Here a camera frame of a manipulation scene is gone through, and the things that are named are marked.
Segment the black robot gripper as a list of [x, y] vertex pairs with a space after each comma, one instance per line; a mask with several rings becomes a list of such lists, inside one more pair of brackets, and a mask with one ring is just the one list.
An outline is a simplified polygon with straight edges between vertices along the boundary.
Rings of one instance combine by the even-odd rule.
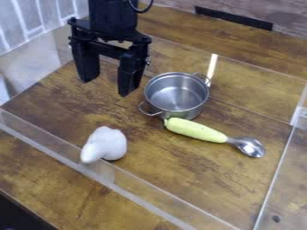
[[101, 75], [101, 55], [121, 58], [119, 94], [126, 97], [141, 85], [149, 64], [151, 38], [137, 30], [138, 0], [89, 0], [89, 19], [71, 18], [70, 46], [79, 79], [89, 83]]

